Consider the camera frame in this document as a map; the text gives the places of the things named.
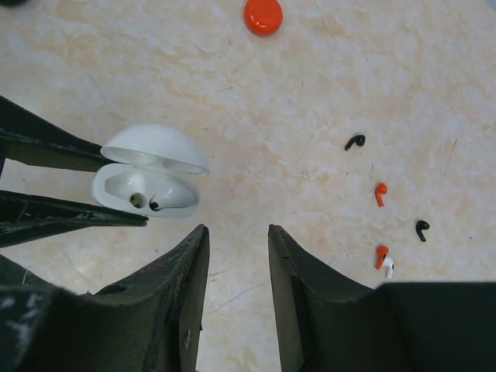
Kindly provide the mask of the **white round charging case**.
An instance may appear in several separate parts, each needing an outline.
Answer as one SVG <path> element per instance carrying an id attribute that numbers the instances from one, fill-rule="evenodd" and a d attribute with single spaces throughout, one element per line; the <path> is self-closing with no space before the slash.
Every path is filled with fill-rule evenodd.
<path id="1" fill-rule="evenodd" d="M 157 218 L 183 218 L 198 207 L 200 193 L 194 177 L 206 177 L 209 168 L 200 146 L 183 132 L 162 125 L 133 126 L 113 136 L 101 149 L 111 161 L 92 182 L 92 195 L 106 208 Z M 160 186 L 177 182 L 195 196 L 186 208 L 149 207 Z"/>

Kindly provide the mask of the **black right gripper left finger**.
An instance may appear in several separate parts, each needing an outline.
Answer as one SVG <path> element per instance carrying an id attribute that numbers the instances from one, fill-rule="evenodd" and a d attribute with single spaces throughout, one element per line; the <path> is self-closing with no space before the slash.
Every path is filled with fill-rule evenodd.
<path id="1" fill-rule="evenodd" d="M 75 294 L 1 259 L 3 371 L 193 371 L 209 231 L 95 294 Z"/>

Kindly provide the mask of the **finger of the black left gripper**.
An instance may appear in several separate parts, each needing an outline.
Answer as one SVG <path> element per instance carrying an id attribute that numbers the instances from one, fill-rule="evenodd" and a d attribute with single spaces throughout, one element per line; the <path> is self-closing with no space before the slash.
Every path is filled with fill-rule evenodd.
<path id="1" fill-rule="evenodd" d="M 1 97 L 1 157 L 30 166 L 96 172 L 111 161 L 102 147 Z"/>
<path id="2" fill-rule="evenodd" d="M 96 205 L 1 191 L 2 248 L 88 227 L 143 227 L 147 221 Z"/>

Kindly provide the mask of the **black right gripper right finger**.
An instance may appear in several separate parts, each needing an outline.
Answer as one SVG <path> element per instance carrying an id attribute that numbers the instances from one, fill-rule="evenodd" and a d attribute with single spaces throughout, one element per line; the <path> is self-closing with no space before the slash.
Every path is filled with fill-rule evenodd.
<path id="1" fill-rule="evenodd" d="M 393 282 L 368 288 L 268 230 L 284 371 L 493 371 L 492 282 Z"/>

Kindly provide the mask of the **white earbud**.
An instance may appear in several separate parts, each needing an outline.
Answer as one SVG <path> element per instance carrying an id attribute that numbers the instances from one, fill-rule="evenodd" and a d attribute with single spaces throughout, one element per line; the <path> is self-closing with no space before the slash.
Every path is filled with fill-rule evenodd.
<path id="1" fill-rule="evenodd" d="M 381 268 L 385 270 L 386 278 L 392 279 L 394 275 L 394 261 L 389 256 L 384 258 Z"/>
<path id="2" fill-rule="evenodd" d="M 157 193 L 150 199 L 149 207 L 158 212 L 166 208 L 186 208 L 193 204 L 195 196 L 183 184 L 169 182 L 159 187 Z"/>

